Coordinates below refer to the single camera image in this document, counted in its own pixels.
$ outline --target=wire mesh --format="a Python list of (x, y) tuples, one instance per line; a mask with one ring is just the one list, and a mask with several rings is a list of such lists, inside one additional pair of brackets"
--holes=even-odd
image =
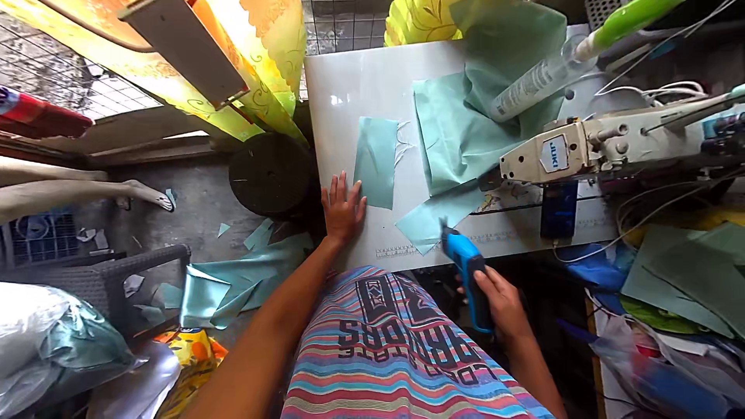
[[(392, 0), (303, 0), (307, 55), (380, 48)], [(308, 99), (305, 70), (300, 99)]]
[(3, 12), (0, 84), (91, 119), (161, 106), (125, 79)]

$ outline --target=black round stool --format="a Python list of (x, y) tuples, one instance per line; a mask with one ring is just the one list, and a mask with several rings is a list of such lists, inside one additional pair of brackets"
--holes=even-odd
[(230, 159), (230, 189), (257, 215), (298, 220), (321, 209), (316, 160), (304, 142), (260, 133)]

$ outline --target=hand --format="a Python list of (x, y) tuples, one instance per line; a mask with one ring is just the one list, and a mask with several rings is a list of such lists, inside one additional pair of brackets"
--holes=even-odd
[(326, 215), (326, 235), (329, 239), (345, 245), (359, 231), (359, 225), (365, 216), (367, 197), (360, 199), (362, 180), (352, 187), (349, 200), (346, 196), (346, 172), (331, 179), (331, 194), (326, 188), (321, 189), (321, 204)]
[(474, 278), (489, 299), (492, 319), (501, 337), (508, 341), (533, 337), (517, 288), (490, 266), (486, 267), (486, 273), (476, 271)]

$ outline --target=mannequin leg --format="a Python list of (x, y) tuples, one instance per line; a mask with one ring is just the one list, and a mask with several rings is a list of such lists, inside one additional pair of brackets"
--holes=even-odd
[(108, 180), (105, 171), (85, 171), (0, 156), (0, 186), (47, 179)]
[(102, 198), (138, 198), (167, 211), (174, 206), (164, 194), (137, 180), (122, 183), (93, 180), (40, 180), (0, 188), (0, 224), (59, 205)]

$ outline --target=floral curtain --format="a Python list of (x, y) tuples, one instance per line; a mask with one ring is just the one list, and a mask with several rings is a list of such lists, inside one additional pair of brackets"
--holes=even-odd
[[(89, 25), (133, 44), (146, 41), (117, 14), (132, 0), (55, 0)], [(219, 112), (160, 54), (134, 52), (83, 29), (36, 0), (0, 0), (0, 10), (89, 60), (245, 141), (274, 130), (303, 139), (292, 121), (305, 56), (300, 0), (190, 0), (192, 10), (246, 81), (250, 93)]]
[(385, 19), (385, 46), (463, 38), (450, 17), (450, 4), (456, 1), (393, 0)]

